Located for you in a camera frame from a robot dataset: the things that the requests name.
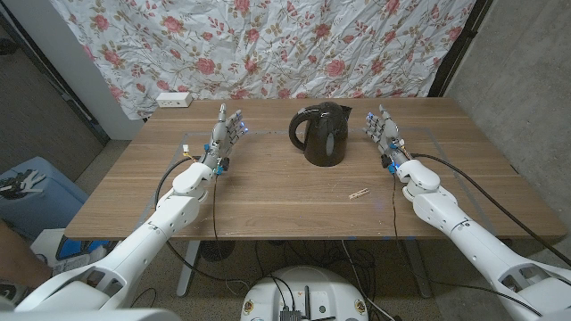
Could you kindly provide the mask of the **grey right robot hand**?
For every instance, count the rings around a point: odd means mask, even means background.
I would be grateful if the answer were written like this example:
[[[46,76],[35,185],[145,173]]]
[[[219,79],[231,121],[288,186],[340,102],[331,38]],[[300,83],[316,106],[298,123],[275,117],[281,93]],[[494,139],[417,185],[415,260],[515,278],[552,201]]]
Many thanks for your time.
[[[363,131],[377,145],[383,168],[395,174],[403,163],[411,160],[411,156],[406,151],[404,139],[388,110],[382,104],[378,109],[378,115],[368,113]]]

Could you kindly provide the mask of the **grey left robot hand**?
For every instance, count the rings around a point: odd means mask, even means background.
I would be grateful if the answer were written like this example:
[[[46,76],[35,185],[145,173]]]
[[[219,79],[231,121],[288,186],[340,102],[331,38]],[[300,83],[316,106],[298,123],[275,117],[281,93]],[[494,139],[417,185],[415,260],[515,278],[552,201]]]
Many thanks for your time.
[[[233,146],[247,132],[242,111],[237,110],[228,116],[227,106],[223,103],[219,108],[218,120],[211,131],[210,142],[205,145],[205,152],[200,162],[211,168],[216,175],[227,171]]]

